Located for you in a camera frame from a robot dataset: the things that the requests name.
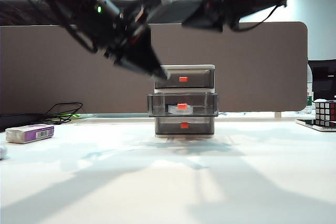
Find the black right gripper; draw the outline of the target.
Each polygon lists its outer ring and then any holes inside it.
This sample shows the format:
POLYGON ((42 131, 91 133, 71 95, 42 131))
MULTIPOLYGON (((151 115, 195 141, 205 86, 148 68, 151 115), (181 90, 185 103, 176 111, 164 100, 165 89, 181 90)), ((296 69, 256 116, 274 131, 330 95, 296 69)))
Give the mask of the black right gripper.
POLYGON ((239 20, 234 14, 234 0, 202 0, 199 7, 182 21, 182 26, 222 33, 224 25, 240 29, 239 20))

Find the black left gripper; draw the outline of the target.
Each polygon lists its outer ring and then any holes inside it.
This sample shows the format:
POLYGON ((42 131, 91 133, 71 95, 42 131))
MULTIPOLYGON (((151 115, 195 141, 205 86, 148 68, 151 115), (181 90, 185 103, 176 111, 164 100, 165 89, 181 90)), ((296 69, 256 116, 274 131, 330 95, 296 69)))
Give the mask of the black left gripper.
POLYGON ((107 1, 104 12, 112 19, 111 28, 114 32, 104 56, 112 59, 114 65, 145 74, 154 80, 166 81, 169 74, 162 68, 151 45, 151 29, 148 25, 152 15, 151 3, 137 0, 120 10, 107 1))

